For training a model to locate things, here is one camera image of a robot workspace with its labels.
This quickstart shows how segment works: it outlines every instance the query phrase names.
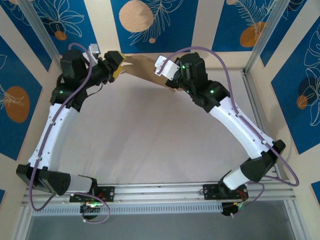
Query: purple cable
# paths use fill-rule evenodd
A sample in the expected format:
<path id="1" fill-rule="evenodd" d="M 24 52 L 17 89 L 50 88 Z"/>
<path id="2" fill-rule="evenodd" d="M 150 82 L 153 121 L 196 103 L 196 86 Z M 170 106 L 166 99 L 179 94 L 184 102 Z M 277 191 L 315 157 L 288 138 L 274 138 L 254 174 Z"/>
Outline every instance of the purple cable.
<path id="1" fill-rule="evenodd" d="M 263 183 L 261 183 L 261 182 L 254 182 L 254 181 L 247 181 L 245 184 L 260 184 L 260 185 L 262 186 L 262 189 L 261 189 L 260 193 L 258 194 L 258 196 L 256 196 L 251 202 L 248 203 L 247 206 L 245 206 L 245 207 L 247 208 L 247 207 L 249 207 L 252 203 L 254 203 L 255 201 L 257 201 L 258 198 L 261 197 L 261 195 L 262 195 L 262 194 L 264 193 L 264 191 L 265 191 L 265 185 L 264 185 Z M 233 216 L 235 216 L 235 215 L 237 215 L 237 214 L 239 214 L 239 213 L 240 213 L 240 211 L 234 213 Z"/>
<path id="2" fill-rule="evenodd" d="M 93 196 L 91 194 L 87 194 L 87 193 L 83 193 L 83 192 L 75 192 L 74 194 L 77 194 L 77 195 L 82 195 L 82 196 L 85 196 L 85 197 L 89 197 L 89 198 L 93 198 L 95 200 L 98 200 L 99 202 L 103 203 L 104 206 L 106 206 L 106 208 L 108 209 L 108 216 L 106 216 L 105 219 L 101 220 L 101 221 L 88 221 L 86 218 L 85 218 L 85 211 L 83 211 L 81 217 L 83 219 L 84 222 L 88 223 L 88 224 L 102 224 L 104 223 L 105 221 L 107 221 L 110 217 L 110 207 L 108 206 L 108 204 L 103 201 L 102 199 L 96 197 L 96 196 Z"/>
<path id="3" fill-rule="evenodd" d="M 227 80 L 227 84 L 228 84 L 228 88 L 229 88 L 229 92 L 230 92 L 230 99 L 231 99 L 231 104 L 233 106 L 233 109 L 235 111 L 236 114 L 239 113 L 238 109 L 237 109 L 237 106 L 236 106 L 236 103 L 235 103 L 235 98 L 234 98 L 234 94 L 233 94 L 233 90 L 232 90 L 232 86 L 231 86 L 231 80 L 230 80 L 230 76 L 229 76 L 229 72 L 228 72 L 228 69 L 227 69 L 227 66 L 226 64 L 224 63 L 224 61 L 222 60 L 222 58 L 217 54 L 215 53 L 214 51 L 206 48 L 206 47 L 202 47 L 202 46 L 190 46 L 190 47 L 185 47 L 185 48 L 182 48 L 172 54 L 170 54 L 167 59 L 163 62 L 160 70 L 157 72 L 157 74 L 160 74 L 165 65 L 167 64 L 167 62 L 172 59 L 175 55 L 177 54 L 180 54 L 180 53 L 183 53 L 185 51 L 188 51 L 188 50 L 203 50 L 203 51 L 206 51 L 212 55 L 214 55 L 221 63 L 222 67 L 223 67 L 223 70 L 225 72 L 225 76 L 226 76 L 226 80 Z M 261 140 L 261 141 L 264 141 L 265 139 L 260 135 L 260 133 L 241 115 L 239 115 L 239 118 L 254 132 L 254 134 L 256 134 L 256 136 Z M 289 172 L 292 174 L 294 180 L 295 180 L 295 183 L 291 183 L 291 182 L 288 182 L 288 181 L 284 181 L 278 177 L 273 177 L 273 176 L 268 176 L 266 175 L 265 177 L 266 178 L 269 178 L 269 179 L 273 179 L 273 180 L 277 180 L 281 183 L 284 183 L 284 184 L 287 184 L 289 186 L 292 186 L 292 187 L 297 187 L 299 186 L 300 184 L 300 181 L 298 179 L 298 176 L 296 175 L 296 173 L 293 171 L 293 169 L 290 167 L 290 165 L 284 160 L 284 158 L 272 147 L 270 146 L 268 143 L 265 144 L 283 163 L 283 165 L 285 165 L 285 167 L 289 170 Z M 262 193 L 264 192 L 265 190 L 265 186 L 263 183 L 260 183 L 260 182 L 255 182 L 257 184 L 260 184 L 262 185 L 262 190 L 260 192 L 260 194 L 252 201 L 252 202 L 255 202 L 261 195 Z"/>
<path id="4" fill-rule="evenodd" d="M 86 54 L 87 56 L 89 56 L 89 52 L 87 51 L 87 49 L 82 46 L 81 44 L 79 43 L 71 43 L 69 45 L 69 50 L 73 47 L 73 46 L 77 46 L 79 48 L 81 48 Z M 54 126 L 54 122 L 55 120 L 58 118 L 60 112 L 62 111 L 62 109 L 66 106 L 66 104 L 86 85 L 86 83 L 89 81 L 90 79 L 90 76 L 91 76 L 91 73 L 92 73 L 92 67 L 93 67 L 93 63 L 92 63 L 92 59 L 91 57 L 89 57 L 89 71 L 88 71 L 88 74 L 85 78 L 85 80 L 83 81 L 83 83 L 77 88 L 77 90 L 75 90 L 63 103 L 62 105 L 59 107 L 59 109 L 56 111 L 55 115 L 53 116 L 52 118 L 52 123 L 50 123 L 48 129 L 46 130 L 45 132 L 45 135 L 43 137 L 43 141 L 41 143 L 41 146 L 39 148 L 39 152 L 38 152 L 38 158 L 37 160 L 35 161 L 35 164 L 34 164 L 34 167 L 33 167 L 33 170 L 32 170 L 32 174 L 31 174 L 31 178 L 30 178 L 30 183 L 29 183 L 29 190 L 28 190 L 28 195 L 29 195 L 29 202 L 30 202 L 30 205 L 32 207 L 32 209 L 36 212 L 38 211 L 41 211 L 43 210 L 47 205 L 48 203 L 51 201 L 51 199 L 55 196 L 54 194 L 51 195 L 49 197 L 49 199 L 44 203 L 44 205 L 40 208 L 36 208 L 35 205 L 34 205 L 34 201 L 33 201 L 33 193 L 32 193 L 32 190 L 33 190 L 33 184 L 34 184 L 34 180 L 35 180 L 35 175 L 36 175 L 36 171 L 37 171 L 37 167 L 39 165 L 39 162 L 40 162 L 40 159 L 41 159 L 41 156 L 42 156 L 42 153 L 43 153 L 43 150 L 45 148 L 45 145 L 46 145 L 46 142 L 48 140 L 48 137 L 49 137 L 49 134 L 50 134 L 50 131 L 52 129 L 52 127 Z M 108 208 L 108 216 L 102 220 L 102 221 L 99 221 L 99 222 L 92 222 L 92 221 L 88 221 L 88 223 L 91 223 L 91 224 L 100 224 L 100 223 L 103 223 L 105 221 L 108 220 L 109 216 L 110 216 L 110 208 L 109 206 L 107 205 L 106 202 L 104 202 L 102 199 L 94 196 L 94 195 L 91 195 L 91 194 L 87 194 L 87 193 L 83 193 L 83 192 L 75 192 L 74 194 L 77 194 L 77 195 L 83 195 L 83 196 L 86 196 L 86 197 L 90 197 L 90 198 L 93 198 L 93 199 L 96 199 L 98 201 L 100 201 L 101 203 L 103 203 L 107 208 Z"/>

